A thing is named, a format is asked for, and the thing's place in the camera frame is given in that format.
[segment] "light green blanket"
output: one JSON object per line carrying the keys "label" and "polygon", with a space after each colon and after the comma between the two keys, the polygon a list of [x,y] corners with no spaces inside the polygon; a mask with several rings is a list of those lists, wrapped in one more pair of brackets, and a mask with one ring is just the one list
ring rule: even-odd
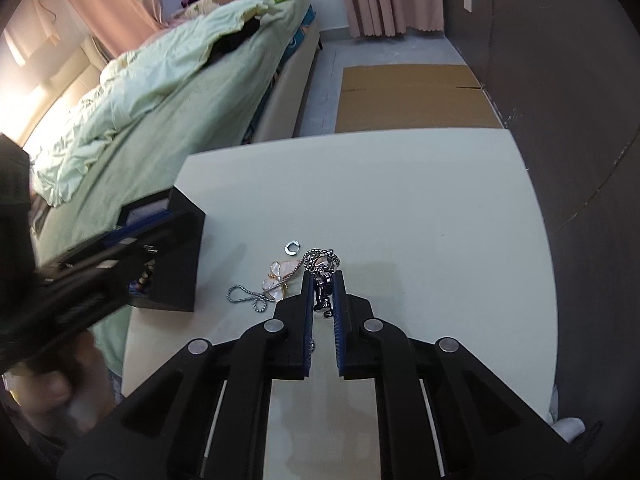
{"label": "light green blanket", "polygon": [[36,158],[33,189],[49,205],[68,202],[117,134],[196,73],[217,40],[269,8],[260,0],[236,0],[111,61],[100,85],[80,99],[57,140]]}
{"label": "light green blanket", "polygon": [[[191,153],[241,143],[309,0],[275,7],[236,51],[188,78],[114,138],[73,198],[50,211],[37,245],[40,262],[113,228],[122,205],[171,187]],[[94,327],[98,347],[117,374],[129,315],[129,307],[121,309]]]}

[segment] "wall socket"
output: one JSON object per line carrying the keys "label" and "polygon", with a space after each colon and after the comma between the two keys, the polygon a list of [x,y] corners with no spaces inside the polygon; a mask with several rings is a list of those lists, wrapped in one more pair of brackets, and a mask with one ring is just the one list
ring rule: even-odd
{"label": "wall socket", "polygon": [[463,0],[463,1],[464,1],[465,10],[468,10],[469,12],[473,12],[472,10],[473,0]]}

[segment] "cardboard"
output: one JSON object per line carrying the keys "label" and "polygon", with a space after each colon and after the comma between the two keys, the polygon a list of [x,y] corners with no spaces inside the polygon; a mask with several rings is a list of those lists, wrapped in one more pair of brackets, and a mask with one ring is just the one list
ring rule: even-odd
{"label": "cardboard", "polygon": [[467,66],[344,69],[336,133],[443,127],[502,127]]}

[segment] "tabletop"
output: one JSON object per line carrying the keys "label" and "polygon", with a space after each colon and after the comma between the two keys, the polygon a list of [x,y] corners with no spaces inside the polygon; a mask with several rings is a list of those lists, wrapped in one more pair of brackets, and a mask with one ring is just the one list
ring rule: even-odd
{"label": "tabletop", "polygon": [[[176,186],[207,215],[193,314],[134,309],[132,392],[195,337],[238,338],[273,315],[230,304],[270,264],[331,248],[346,290],[412,338],[458,339],[544,417],[556,294],[540,208],[508,130],[429,128],[288,139],[190,156]],[[301,277],[290,282],[300,291]],[[314,321],[310,377],[274,381],[265,479],[379,478],[372,380],[344,381],[332,320]]]}

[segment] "floor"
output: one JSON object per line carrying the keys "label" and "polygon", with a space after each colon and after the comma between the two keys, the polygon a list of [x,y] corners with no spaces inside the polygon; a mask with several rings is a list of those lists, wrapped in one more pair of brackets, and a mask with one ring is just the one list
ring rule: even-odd
{"label": "floor", "polygon": [[407,34],[398,38],[325,42],[312,69],[298,136],[334,133],[345,67],[401,63],[465,64],[443,36]]}

